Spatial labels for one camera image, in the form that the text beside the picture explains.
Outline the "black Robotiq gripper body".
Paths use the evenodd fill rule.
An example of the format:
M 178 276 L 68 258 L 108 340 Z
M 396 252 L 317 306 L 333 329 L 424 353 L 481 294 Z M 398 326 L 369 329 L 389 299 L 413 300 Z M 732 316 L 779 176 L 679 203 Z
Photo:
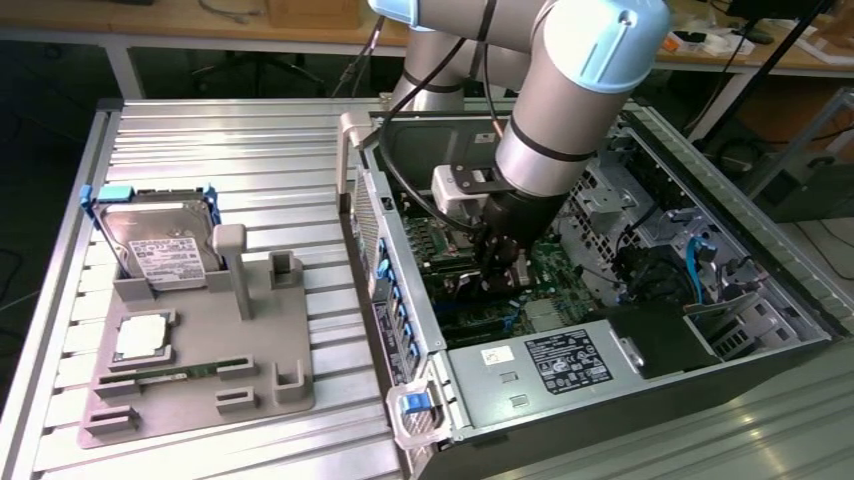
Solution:
M 484 248 L 493 238 L 508 237 L 521 249 L 529 250 L 544 235 L 565 199 L 567 194 L 536 197 L 519 191 L 491 193 L 483 207 L 476 248 Z

